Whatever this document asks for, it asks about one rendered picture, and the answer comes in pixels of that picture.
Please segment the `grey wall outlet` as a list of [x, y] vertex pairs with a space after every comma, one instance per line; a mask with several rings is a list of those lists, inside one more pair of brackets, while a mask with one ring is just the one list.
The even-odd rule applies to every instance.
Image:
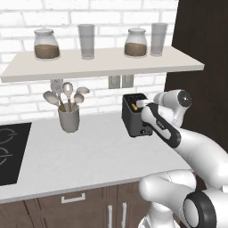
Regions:
[[133, 75], [123, 75], [122, 76], [122, 87], [131, 88], [134, 86], [134, 76]]
[[120, 88], [120, 76], [109, 76], [109, 89]]

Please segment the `brown drawer front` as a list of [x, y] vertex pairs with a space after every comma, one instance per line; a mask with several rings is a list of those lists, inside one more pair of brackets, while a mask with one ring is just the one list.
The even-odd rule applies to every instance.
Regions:
[[[66, 199], [80, 197], [85, 200], [61, 204]], [[26, 199], [25, 203], [36, 228], [105, 228], [103, 188], [74, 191], [42, 198]]]

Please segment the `glass jar with brown contents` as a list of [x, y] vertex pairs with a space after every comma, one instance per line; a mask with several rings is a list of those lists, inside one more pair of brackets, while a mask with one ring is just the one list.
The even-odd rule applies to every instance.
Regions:
[[147, 40], [144, 28], [130, 28], [125, 42], [125, 55], [141, 58], [147, 54]]
[[61, 56], [59, 45], [55, 39], [52, 29], [36, 29], [34, 33], [34, 51], [37, 59], [50, 61], [58, 59]]

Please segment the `beige wall shelf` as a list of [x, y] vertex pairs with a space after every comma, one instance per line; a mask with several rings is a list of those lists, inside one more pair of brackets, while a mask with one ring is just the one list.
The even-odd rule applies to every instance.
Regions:
[[203, 69], [203, 63], [172, 46], [165, 46], [159, 57], [142, 58], [126, 57], [122, 48], [96, 49], [93, 60], [83, 60], [79, 50], [62, 50], [61, 58], [53, 61], [39, 61], [33, 52], [18, 53], [0, 78], [12, 83]]

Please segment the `silver slotted spatula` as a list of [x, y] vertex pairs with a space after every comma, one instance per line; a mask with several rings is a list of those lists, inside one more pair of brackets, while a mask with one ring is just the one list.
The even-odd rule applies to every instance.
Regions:
[[60, 110], [62, 112], [65, 112], [64, 104], [61, 100], [61, 93], [62, 93], [62, 87], [63, 87], [63, 80], [62, 79], [55, 79], [51, 81], [51, 90], [53, 93], [57, 95], [57, 98], [60, 102]]

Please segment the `beige wooden-handled spoon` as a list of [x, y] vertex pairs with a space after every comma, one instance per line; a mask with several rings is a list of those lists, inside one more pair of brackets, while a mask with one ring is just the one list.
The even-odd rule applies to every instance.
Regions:
[[70, 100], [70, 96], [73, 93], [73, 85], [70, 82], [65, 82], [63, 84], [63, 92], [67, 96], [67, 99], [68, 99], [68, 108], [69, 108], [69, 111], [71, 111], [71, 100]]

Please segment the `grey utensil pot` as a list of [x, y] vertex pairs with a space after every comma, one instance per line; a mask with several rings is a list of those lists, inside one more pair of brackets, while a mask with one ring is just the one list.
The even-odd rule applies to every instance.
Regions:
[[75, 105], [69, 112], [68, 104], [64, 104], [66, 112], [58, 110], [61, 128], [67, 133], [74, 133], [79, 128], [79, 107]]

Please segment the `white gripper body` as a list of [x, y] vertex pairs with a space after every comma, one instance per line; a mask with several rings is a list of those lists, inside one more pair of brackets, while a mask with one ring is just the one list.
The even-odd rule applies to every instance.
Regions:
[[151, 103], [150, 100], [137, 100], [136, 101], [136, 107], [137, 108], [143, 108], [143, 107], [145, 107], [149, 103]]

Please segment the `black toaster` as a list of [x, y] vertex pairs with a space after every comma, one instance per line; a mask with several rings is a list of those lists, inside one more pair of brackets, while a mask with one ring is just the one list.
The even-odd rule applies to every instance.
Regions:
[[124, 94], [122, 97], [122, 120], [126, 126], [126, 130], [131, 137], [152, 135], [152, 129], [144, 126], [141, 119], [142, 108], [134, 110], [132, 103], [136, 106], [137, 100], [146, 100], [144, 94]]

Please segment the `clear drinking glass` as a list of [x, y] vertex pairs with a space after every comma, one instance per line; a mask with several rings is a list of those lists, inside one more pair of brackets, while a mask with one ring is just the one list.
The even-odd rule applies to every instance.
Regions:
[[82, 58], [84, 60], [92, 60], [94, 58], [94, 25], [79, 24], [77, 29]]
[[151, 24], [151, 55], [152, 56], [162, 55], [166, 35], [167, 35], [166, 23]]

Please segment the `black hob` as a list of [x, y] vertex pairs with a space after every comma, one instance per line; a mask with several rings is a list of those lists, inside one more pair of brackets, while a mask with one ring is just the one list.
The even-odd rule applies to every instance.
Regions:
[[16, 184], [32, 123], [0, 126], [0, 186]]

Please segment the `tall dark brown cabinet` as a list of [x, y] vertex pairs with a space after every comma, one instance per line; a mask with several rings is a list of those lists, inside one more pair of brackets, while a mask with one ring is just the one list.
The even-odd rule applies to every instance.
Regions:
[[167, 74], [167, 91], [183, 89], [192, 98], [183, 128], [228, 152], [228, 0], [179, 0], [172, 46], [205, 65]]

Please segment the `brown cupboard door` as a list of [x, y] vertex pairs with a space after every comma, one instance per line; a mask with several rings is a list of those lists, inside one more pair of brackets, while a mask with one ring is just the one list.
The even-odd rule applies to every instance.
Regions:
[[0, 222], [14, 222], [27, 215], [24, 203], [22, 201], [0, 204]]
[[126, 228], [138, 228], [138, 224], [141, 220], [137, 212], [137, 208], [140, 206], [138, 182], [118, 185], [117, 228], [121, 228], [123, 202], [127, 204]]
[[108, 227], [108, 205], [112, 205], [112, 228], [117, 227], [117, 202], [118, 202], [118, 187], [108, 186], [105, 188], [105, 228]]

